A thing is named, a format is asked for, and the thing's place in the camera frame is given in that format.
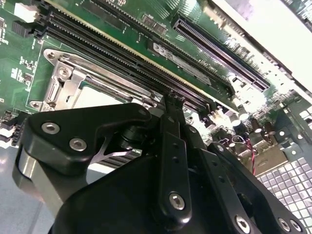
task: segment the capacitor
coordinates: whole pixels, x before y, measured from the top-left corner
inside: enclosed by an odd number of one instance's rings
[[[245,121],[249,118],[249,114],[247,113],[243,105],[238,107],[238,111],[239,111],[238,116],[241,121]]]
[[[233,136],[231,134],[228,134],[228,139],[229,139],[228,145],[229,145],[229,147],[235,146],[235,143],[232,141],[232,138],[233,138]]]
[[[252,127],[253,127],[253,131],[255,133],[260,133],[262,131],[262,128],[260,126],[260,124],[258,123],[258,120],[256,120],[255,118],[251,121]]]
[[[230,121],[233,125],[233,127],[236,127],[240,124],[240,120],[237,114],[233,113],[232,115],[230,115]]]
[[[269,135],[274,135],[276,131],[274,130],[272,124],[270,122],[266,122],[264,124],[264,129]]]
[[[240,100],[236,97],[233,96],[232,102],[234,103],[235,106],[240,106],[242,103],[240,102]]]
[[[248,139],[248,129],[245,124],[241,123],[238,126],[234,127],[235,134],[241,136],[244,140]]]

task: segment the black expansion slot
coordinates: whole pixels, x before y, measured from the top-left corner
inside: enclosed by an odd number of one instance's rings
[[[137,30],[138,32],[141,32],[148,38],[150,38],[153,42],[161,45],[162,47],[166,48],[168,51],[179,57],[180,59],[184,60],[187,64],[190,66],[196,68],[200,72],[202,72],[204,75],[206,75],[209,79],[218,81],[219,83],[222,83],[225,88],[227,88],[229,91],[231,90],[231,86],[229,82],[225,82],[222,78],[217,77],[212,72],[208,71],[202,64],[199,64],[199,62],[191,57],[190,55],[186,54],[185,52],[182,52],[177,47],[175,47],[170,42],[166,41],[166,39],[162,38],[160,35],[158,35],[156,32],[152,31],[145,25],[143,25],[140,21],[133,18],[132,16],[124,13],[121,11],[117,6],[110,3],[109,0],[92,0],[88,1],[90,4],[97,4],[105,11],[109,12],[111,15],[116,17],[117,19],[120,19],[121,21],[125,22],[127,25],[131,26],[133,29]]]
[[[270,84],[244,60],[183,16],[177,16],[173,29],[253,88],[264,92],[270,87]]]
[[[200,110],[209,98],[179,82],[166,72],[144,61],[121,46],[104,38],[99,33],[77,22],[58,9],[51,7],[48,15],[43,17],[44,33],[98,61],[121,77],[160,94],[171,91],[186,98],[186,104],[193,110]]]

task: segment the chip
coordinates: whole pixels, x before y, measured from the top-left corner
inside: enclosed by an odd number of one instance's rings
[[[142,17],[142,22],[146,25],[149,26],[150,28],[153,28],[155,26],[155,20],[153,20],[152,18],[150,18],[148,15],[144,15]]]
[[[23,76],[24,80],[31,81],[33,79],[33,76],[30,74],[25,73]]]
[[[0,28],[4,27],[4,20],[0,19]]]
[[[153,29],[155,30],[155,32],[157,32],[161,35],[164,35],[167,31],[167,29],[159,23],[156,23],[155,26],[153,27]]]

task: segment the white connector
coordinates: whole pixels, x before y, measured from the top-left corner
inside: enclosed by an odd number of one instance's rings
[[[36,6],[27,6],[23,3],[15,3],[14,15],[26,23],[32,23],[38,15],[38,8]]]

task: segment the motherboard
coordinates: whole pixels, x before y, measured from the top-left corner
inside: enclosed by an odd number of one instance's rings
[[[0,147],[17,147],[23,120],[36,112],[149,109],[172,92],[207,144],[247,160],[276,145],[281,109],[311,101],[212,1],[1,0]]]

